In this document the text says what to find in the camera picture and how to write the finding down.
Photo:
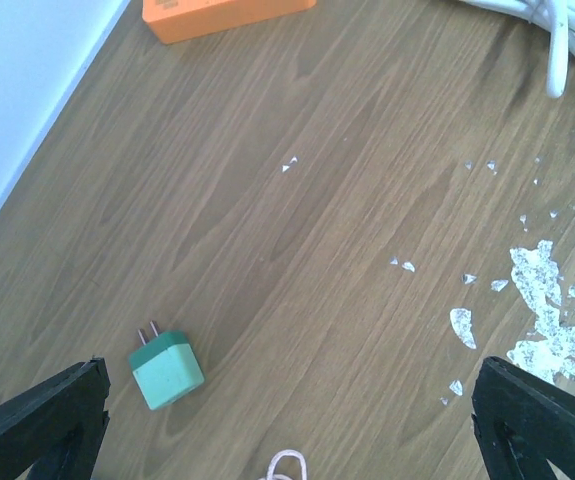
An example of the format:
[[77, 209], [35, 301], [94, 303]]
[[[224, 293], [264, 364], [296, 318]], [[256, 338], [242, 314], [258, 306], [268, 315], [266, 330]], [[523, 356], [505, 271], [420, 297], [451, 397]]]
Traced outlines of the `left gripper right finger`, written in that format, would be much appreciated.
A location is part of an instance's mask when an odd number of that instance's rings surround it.
[[502, 358], [483, 360], [474, 434], [491, 479], [575, 479], [575, 396]]

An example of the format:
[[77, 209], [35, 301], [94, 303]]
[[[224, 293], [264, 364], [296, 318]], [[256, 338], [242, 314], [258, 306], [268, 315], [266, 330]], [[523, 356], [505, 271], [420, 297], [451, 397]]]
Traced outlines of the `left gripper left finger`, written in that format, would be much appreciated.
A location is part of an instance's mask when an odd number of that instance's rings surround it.
[[90, 479], [110, 421], [105, 360], [76, 363], [0, 405], [0, 479]]

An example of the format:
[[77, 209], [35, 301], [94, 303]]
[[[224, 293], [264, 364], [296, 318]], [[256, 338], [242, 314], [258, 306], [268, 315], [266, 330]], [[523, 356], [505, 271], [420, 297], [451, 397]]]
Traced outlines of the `green charger plug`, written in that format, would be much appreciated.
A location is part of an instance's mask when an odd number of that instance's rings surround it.
[[150, 327], [151, 339], [138, 330], [142, 345], [128, 361], [148, 408], [156, 411], [200, 387], [205, 377], [184, 332], [161, 331], [155, 321]]

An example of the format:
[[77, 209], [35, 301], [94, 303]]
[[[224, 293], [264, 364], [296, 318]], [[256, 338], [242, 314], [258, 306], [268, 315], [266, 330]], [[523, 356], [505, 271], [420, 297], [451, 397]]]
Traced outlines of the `orange power socket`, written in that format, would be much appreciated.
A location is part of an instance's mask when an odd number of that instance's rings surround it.
[[142, 19], [163, 44], [173, 44], [313, 8], [316, 0], [191, 0], [142, 2]]

